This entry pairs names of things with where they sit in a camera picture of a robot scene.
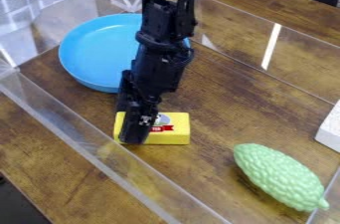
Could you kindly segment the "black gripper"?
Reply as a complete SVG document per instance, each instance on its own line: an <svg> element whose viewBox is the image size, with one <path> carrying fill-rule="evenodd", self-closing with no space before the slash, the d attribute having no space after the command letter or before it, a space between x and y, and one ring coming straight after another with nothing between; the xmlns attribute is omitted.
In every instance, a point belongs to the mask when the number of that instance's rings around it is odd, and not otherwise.
<svg viewBox="0 0 340 224"><path fill-rule="evenodd" d="M193 58L187 39L157 41L144 33L136 35L139 50L132 67L123 71L117 94L117 111L125 112L119 139L127 144L144 144L155 125L156 105L163 93L177 89L185 66Z"/></svg>

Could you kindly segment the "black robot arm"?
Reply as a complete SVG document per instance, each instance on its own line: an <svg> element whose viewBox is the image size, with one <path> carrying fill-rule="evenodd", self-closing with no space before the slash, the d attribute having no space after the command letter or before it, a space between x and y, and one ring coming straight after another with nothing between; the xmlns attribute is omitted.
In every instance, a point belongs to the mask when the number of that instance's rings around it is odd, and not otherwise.
<svg viewBox="0 0 340 224"><path fill-rule="evenodd" d="M143 24L136 33L139 51L123 71L117 110L125 114L119 139L145 142L159 116L161 95L177 88L193 49L184 40L196 25L195 0L143 0Z"/></svg>

